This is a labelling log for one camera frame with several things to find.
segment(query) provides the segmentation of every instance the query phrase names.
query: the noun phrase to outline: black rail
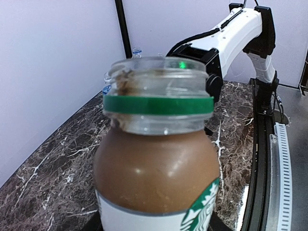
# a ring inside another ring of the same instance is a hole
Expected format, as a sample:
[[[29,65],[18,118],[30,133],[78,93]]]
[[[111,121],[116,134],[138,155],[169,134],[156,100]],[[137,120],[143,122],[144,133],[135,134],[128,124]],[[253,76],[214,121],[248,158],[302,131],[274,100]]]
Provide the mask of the black rail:
[[[119,25],[122,34],[125,55],[127,59],[130,59],[132,57],[132,53],[131,53],[131,46],[129,41],[129,35],[127,30],[127,24],[126,24],[122,0],[115,0],[115,6],[116,6],[117,17],[119,19]]]

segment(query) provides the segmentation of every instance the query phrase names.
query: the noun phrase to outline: white label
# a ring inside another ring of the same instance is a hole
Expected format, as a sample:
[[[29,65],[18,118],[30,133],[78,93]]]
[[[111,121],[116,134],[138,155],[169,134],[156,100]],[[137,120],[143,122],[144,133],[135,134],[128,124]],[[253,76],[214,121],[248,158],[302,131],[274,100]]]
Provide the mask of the white label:
[[[219,179],[190,209],[175,215],[151,216],[113,205],[96,191],[104,231],[206,231],[215,205]]]

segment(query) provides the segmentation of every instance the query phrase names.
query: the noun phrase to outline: white panel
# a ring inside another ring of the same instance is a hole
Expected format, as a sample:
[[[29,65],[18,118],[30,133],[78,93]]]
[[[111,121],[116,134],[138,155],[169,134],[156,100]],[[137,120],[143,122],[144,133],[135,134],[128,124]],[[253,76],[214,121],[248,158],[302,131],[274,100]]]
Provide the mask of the white panel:
[[[124,57],[112,0],[0,2],[0,187]]]
[[[132,46],[144,55],[166,54],[177,42],[210,30],[229,14],[232,0],[123,0]],[[273,64],[281,83],[298,86],[308,48],[308,1],[259,0],[272,8],[276,27]],[[254,8],[253,0],[247,7]],[[250,59],[240,53],[226,79],[248,82],[255,77]]]

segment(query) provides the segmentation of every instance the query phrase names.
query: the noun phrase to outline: green logo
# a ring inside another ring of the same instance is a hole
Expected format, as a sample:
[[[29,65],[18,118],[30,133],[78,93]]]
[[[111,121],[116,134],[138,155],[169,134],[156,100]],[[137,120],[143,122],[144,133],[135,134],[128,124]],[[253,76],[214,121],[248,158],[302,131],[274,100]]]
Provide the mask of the green logo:
[[[186,212],[181,231],[207,231],[215,205],[219,178],[213,181]]]

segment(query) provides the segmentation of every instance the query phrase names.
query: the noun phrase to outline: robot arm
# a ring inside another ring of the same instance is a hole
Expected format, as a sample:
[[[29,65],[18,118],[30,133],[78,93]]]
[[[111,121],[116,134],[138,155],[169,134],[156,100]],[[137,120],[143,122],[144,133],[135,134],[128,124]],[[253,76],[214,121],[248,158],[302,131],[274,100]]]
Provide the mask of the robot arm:
[[[261,114],[271,115],[272,93],[276,91],[279,83],[277,71],[271,62],[271,54],[275,48],[271,9],[262,6],[248,9],[237,3],[231,3],[229,8],[231,13],[213,30],[178,43],[168,56],[204,63],[209,74],[206,91],[217,102],[223,78],[235,57],[244,51],[256,70],[257,110]]]
[[[221,25],[241,11],[241,8],[234,8],[231,13],[215,28]],[[218,33],[191,41],[191,47],[195,49],[209,51],[215,48],[219,51],[221,77],[224,78],[235,57],[247,46],[254,38],[262,33],[261,13],[254,9],[244,8],[228,26],[221,29]],[[271,63],[271,56],[266,58],[258,54],[249,53],[248,56],[256,69],[257,79],[265,83],[271,83],[275,76],[275,69]]]

